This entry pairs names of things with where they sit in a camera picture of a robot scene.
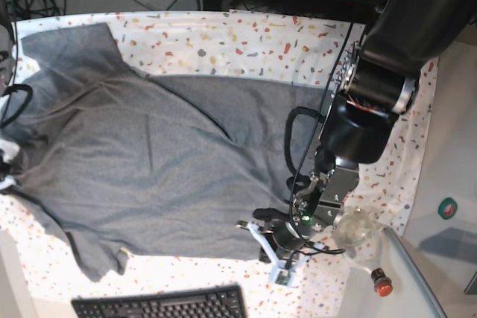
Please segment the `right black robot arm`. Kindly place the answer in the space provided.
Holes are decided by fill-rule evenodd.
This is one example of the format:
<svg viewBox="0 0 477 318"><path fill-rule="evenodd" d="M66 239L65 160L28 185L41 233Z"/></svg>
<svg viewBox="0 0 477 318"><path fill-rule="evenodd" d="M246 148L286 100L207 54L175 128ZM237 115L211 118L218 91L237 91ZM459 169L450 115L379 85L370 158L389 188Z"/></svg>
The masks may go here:
<svg viewBox="0 0 477 318"><path fill-rule="evenodd" d="M29 85L15 84L19 55L18 28L16 16L8 12L7 0L1 0L1 99L6 98L1 105L1 130L11 125L27 108L33 97L33 89ZM25 99L19 108L7 117L12 95L24 92ZM17 144L1 139L1 194L16 185L12 165L19 156Z"/></svg>

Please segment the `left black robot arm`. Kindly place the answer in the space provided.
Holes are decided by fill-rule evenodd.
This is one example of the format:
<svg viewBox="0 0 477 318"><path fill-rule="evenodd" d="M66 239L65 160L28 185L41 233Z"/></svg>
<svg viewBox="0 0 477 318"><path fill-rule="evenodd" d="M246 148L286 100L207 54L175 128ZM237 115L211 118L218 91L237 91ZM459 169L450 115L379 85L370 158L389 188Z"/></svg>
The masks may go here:
<svg viewBox="0 0 477 318"><path fill-rule="evenodd" d="M358 185L358 168L383 154L398 118L414 103L422 67L444 52L476 15L476 0L387 0L361 39L341 51L330 108L293 109L315 119L319 139L313 171L291 166L288 212L257 209L262 262L291 264L298 254L327 253L311 237L336 226L344 198Z"/></svg>

